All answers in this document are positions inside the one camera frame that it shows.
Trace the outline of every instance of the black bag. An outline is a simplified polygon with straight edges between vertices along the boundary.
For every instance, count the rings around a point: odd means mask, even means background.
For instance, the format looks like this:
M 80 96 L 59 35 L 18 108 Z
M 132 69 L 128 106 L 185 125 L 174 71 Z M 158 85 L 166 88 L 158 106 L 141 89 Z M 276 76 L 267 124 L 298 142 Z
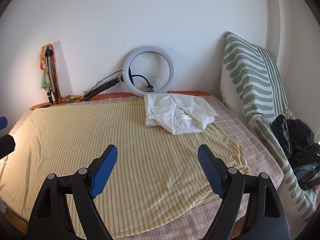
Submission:
M 320 161 L 320 145 L 315 134 L 300 119 L 286 120 L 279 115 L 270 125 L 292 167 Z
M 287 120 L 283 115 L 279 115 L 270 125 L 273 134 L 276 136 L 285 156 L 290 159 L 292 155 L 292 147 L 289 137 L 289 129 Z

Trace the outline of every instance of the folded white cloth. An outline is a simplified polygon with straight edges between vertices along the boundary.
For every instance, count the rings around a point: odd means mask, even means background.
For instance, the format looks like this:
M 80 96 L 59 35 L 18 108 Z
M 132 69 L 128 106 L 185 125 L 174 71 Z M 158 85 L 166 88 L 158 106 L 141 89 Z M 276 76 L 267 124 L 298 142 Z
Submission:
M 147 94 L 146 126 L 162 126 L 176 135 L 202 132 L 217 113 L 201 97 L 181 94 Z

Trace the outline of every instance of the blue object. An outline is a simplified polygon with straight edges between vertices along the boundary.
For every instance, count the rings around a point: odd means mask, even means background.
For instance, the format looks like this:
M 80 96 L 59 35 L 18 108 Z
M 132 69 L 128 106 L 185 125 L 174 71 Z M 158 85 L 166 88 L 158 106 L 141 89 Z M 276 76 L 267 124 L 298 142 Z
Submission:
M 8 125 L 8 120 L 3 116 L 0 118 L 0 130 L 6 128 Z
M 101 194 L 106 183 L 110 177 L 113 167 L 118 159 L 118 150 L 115 146 L 111 148 L 107 157 L 104 159 L 103 163 L 100 165 L 95 176 L 92 178 L 92 188 L 90 191 L 90 196 L 95 199 L 97 195 Z
M 294 174 L 297 177 L 297 180 L 299 180 L 302 177 L 304 177 L 307 173 L 312 171 L 316 166 L 317 166 L 316 164 L 310 163 L 310 164 L 302 165 L 299 167 L 292 167 L 292 169 Z
M 198 148 L 198 160 L 207 180 L 209 181 L 211 189 L 215 194 L 218 194 L 219 197 L 222 198 L 225 195 L 225 191 L 223 189 L 223 178 L 214 166 L 208 154 L 209 153 L 207 153 L 202 146 Z

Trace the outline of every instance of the ring light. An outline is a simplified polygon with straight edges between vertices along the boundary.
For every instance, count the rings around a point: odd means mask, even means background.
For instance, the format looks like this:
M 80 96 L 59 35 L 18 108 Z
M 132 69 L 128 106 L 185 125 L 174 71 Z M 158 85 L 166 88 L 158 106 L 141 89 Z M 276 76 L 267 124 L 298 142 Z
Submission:
M 156 94 L 159 94 L 159 93 L 166 93 L 168 92 L 168 90 L 172 87 L 173 85 L 173 81 L 174 81 L 174 78 L 175 78 L 175 74 L 176 74 L 176 67 L 174 65 L 174 62 L 172 60 L 172 58 L 170 57 L 170 55 L 163 49 L 159 48 L 159 47 L 155 47 L 155 46 L 143 46 L 143 47 L 139 47 L 139 48 L 136 48 L 133 52 L 131 52 L 129 54 L 129 56 L 127 57 L 127 59 L 125 60 L 124 62 L 124 65 L 123 65 L 123 71 L 122 71 L 122 76 L 123 76 L 123 80 L 124 80 L 124 83 L 127 85 L 127 87 L 130 89 L 130 91 L 132 93 L 134 93 L 135 95 L 137 95 L 138 97 L 144 97 L 145 94 L 148 94 L 150 92 L 145 92 L 145 91 L 141 91 L 140 89 L 136 88 L 131 80 L 130 80 L 130 75 L 129 75 L 129 68 L 130 68 L 130 65 L 132 63 L 132 61 L 137 57 L 139 56 L 140 54 L 142 53 L 145 53 L 145 52 L 154 52 L 154 53 L 157 53 L 159 54 L 160 56 L 162 56 L 168 63 L 169 65 L 169 68 L 170 68 L 170 76 L 169 76 L 169 79 L 167 81 L 167 83 L 162 87 L 160 88 L 159 90 L 157 91 L 154 91 L 152 93 L 156 93 Z

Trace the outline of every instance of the green striped blanket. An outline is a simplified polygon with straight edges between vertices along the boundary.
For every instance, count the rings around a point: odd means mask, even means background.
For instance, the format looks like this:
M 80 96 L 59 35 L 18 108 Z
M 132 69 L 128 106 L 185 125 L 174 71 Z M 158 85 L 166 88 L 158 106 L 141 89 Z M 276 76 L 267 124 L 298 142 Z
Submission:
M 291 220 L 309 220 L 315 211 L 319 190 L 304 191 L 298 186 L 297 178 L 269 126 L 280 114 L 287 119 L 294 118 L 288 109 L 272 54 L 228 32 L 220 88 L 228 105 L 228 101 L 241 102 L 242 114 L 249 127 L 282 169 L 284 180 L 278 193 L 289 224 Z

